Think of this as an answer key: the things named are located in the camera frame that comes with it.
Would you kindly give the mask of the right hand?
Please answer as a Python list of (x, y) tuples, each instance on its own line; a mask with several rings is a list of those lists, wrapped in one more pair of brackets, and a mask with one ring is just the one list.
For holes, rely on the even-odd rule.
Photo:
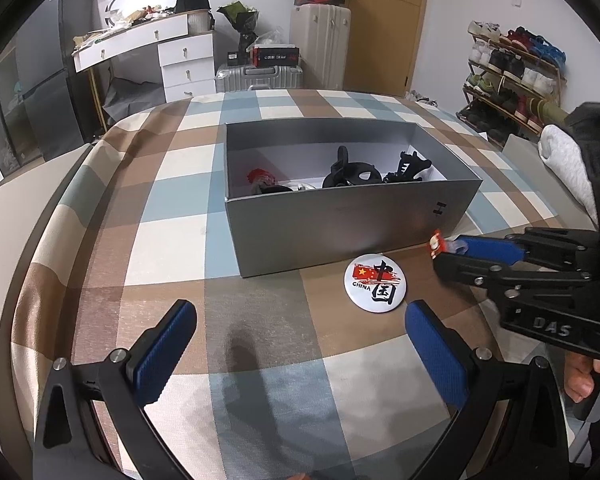
[(594, 390), (592, 373), (600, 374), (600, 360), (574, 352), (565, 354), (564, 389), (573, 402), (586, 399)]

